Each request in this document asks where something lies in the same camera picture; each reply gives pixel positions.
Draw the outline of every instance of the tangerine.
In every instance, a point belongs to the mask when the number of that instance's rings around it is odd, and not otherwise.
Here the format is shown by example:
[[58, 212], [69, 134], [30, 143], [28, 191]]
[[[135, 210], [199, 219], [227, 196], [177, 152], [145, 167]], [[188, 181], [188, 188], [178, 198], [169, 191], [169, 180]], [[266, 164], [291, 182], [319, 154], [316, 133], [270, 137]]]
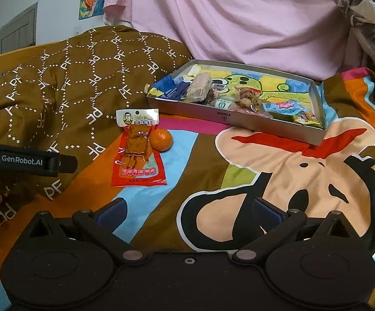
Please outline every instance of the tangerine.
[[173, 137], [169, 131], [157, 129], [150, 134], [150, 144], [154, 150], [159, 152], [167, 151], [173, 144]]

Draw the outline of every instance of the pink stripe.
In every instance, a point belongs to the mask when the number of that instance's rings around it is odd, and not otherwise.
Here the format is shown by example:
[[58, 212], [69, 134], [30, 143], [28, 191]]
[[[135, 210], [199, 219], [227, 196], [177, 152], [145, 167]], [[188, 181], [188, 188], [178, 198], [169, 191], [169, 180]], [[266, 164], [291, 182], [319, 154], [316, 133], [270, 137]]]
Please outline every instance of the pink stripe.
[[184, 130], [196, 133], [218, 135], [223, 130], [229, 129], [229, 125], [214, 123], [201, 119], [173, 119], [160, 118], [158, 127], [166, 130]]
[[370, 76], [369, 69], [367, 68], [356, 68], [349, 71], [342, 72], [341, 77], [343, 80], [356, 80], [358, 78], [364, 78]]

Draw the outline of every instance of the red snack package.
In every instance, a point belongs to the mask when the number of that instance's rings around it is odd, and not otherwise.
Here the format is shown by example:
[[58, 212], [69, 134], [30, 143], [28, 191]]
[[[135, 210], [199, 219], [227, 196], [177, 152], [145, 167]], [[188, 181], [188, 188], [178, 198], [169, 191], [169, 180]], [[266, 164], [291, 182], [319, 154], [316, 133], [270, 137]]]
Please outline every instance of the red snack package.
[[114, 159], [111, 185], [167, 185], [160, 153], [149, 141], [158, 124], [158, 110], [118, 110], [117, 123], [124, 127], [124, 133]]

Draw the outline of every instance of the white wall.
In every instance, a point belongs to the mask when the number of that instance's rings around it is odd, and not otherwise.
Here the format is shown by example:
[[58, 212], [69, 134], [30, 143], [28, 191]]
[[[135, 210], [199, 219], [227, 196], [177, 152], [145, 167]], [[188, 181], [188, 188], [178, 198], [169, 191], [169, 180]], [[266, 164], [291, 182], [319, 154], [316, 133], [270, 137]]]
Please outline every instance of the white wall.
[[36, 44], [65, 40], [82, 31], [104, 26], [103, 16], [78, 20], [80, 0], [0, 0], [0, 28], [38, 2]]

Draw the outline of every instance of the door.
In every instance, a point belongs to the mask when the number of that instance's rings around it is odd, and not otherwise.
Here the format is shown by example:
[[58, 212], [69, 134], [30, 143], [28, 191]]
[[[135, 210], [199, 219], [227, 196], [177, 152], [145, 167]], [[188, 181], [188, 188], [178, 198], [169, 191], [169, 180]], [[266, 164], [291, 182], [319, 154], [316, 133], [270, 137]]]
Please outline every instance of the door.
[[0, 54], [35, 45], [38, 3], [0, 28]]

